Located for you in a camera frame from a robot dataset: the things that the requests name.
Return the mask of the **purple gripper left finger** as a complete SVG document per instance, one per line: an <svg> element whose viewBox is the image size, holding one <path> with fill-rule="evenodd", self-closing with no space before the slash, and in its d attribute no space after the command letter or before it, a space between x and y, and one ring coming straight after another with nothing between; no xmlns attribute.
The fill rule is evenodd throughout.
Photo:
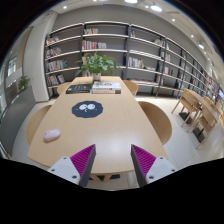
<svg viewBox="0 0 224 224"><path fill-rule="evenodd" d="M71 157L62 156L49 172L81 187L86 187L96 156L95 145L90 145Z"/></svg>

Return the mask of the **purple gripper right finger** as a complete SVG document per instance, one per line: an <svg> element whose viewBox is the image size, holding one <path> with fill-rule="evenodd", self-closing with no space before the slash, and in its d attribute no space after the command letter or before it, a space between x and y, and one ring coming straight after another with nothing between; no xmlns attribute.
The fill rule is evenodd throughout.
<svg viewBox="0 0 224 224"><path fill-rule="evenodd" d="M177 171L165 157L155 157L134 144L131 145L131 158L140 187Z"/></svg>

